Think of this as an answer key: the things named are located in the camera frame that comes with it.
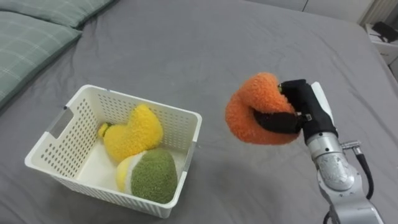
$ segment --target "pillow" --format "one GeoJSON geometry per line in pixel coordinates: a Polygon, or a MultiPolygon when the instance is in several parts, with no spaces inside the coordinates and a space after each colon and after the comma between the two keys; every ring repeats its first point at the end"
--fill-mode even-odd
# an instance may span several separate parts
{"type": "Polygon", "coordinates": [[[0,108],[79,36],[72,28],[0,12],[0,108]]]}
{"type": "Polygon", "coordinates": [[[70,27],[78,27],[114,0],[0,0],[3,11],[18,12],[70,27]]]}

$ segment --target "green plush toy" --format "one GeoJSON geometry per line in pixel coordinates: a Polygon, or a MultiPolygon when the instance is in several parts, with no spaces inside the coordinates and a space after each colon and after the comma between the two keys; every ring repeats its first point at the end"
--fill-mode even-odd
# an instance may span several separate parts
{"type": "Polygon", "coordinates": [[[116,171],[120,191],[154,202],[167,203],[177,188],[177,172],[171,154],[157,148],[123,160],[116,171]]]}

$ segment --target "bed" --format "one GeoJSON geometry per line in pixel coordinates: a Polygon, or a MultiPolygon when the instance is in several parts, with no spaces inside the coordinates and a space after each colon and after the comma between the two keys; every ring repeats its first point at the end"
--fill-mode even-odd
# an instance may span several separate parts
{"type": "Polygon", "coordinates": [[[386,223],[395,223],[398,86],[363,29],[235,0],[119,1],[88,21],[76,46],[1,111],[0,222],[321,223],[328,205],[303,139],[244,144],[224,122],[231,94],[260,71],[321,83],[340,141],[362,142],[376,185],[372,201],[386,223]],[[84,84],[203,116],[170,218],[74,193],[25,167],[26,154],[84,84]]]}

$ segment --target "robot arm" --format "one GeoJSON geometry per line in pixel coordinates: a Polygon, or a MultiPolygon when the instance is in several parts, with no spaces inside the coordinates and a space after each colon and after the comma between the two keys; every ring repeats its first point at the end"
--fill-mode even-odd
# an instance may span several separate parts
{"type": "Polygon", "coordinates": [[[281,83],[281,93],[298,113],[297,126],[303,129],[305,143],[317,168],[323,197],[330,205],[324,224],[330,217],[335,224],[383,224],[379,212],[369,201],[373,180],[359,142],[340,144],[329,104],[319,83],[310,86],[305,80],[281,83]],[[359,172],[350,165],[343,152],[352,149],[369,179],[365,195],[359,172]]]}

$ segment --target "white plastic basket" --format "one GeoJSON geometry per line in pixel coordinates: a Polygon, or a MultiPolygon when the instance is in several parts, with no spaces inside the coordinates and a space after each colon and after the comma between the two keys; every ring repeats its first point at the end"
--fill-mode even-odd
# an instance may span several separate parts
{"type": "Polygon", "coordinates": [[[198,113],[85,85],[37,141],[26,156],[25,164],[52,176],[73,191],[167,218],[184,185],[200,125],[198,113]],[[147,105],[162,123],[162,146],[175,160],[178,185],[173,199],[166,204],[118,192],[117,164],[112,162],[102,141],[97,138],[101,123],[127,123],[130,111],[141,103],[147,105]]]}

